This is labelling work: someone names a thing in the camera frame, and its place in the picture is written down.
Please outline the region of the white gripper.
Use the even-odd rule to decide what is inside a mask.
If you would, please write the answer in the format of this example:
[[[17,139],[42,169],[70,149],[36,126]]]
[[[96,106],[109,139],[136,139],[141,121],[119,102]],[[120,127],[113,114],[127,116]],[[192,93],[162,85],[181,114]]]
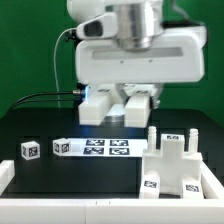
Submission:
[[[204,73],[203,26],[170,28],[147,50],[123,50],[109,40],[86,40],[76,48],[76,75],[83,84],[197,82]],[[160,105],[163,84],[154,84],[151,108]]]

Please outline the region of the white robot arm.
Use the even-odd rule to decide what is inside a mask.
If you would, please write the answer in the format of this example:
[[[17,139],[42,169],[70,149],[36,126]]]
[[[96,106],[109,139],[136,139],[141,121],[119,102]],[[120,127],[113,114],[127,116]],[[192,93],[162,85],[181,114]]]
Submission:
[[[201,80],[206,28],[165,28],[162,7],[163,0],[67,0],[68,13],[78,23],[77,79],[98,87],[85,106],[126,103],[126,84]]]

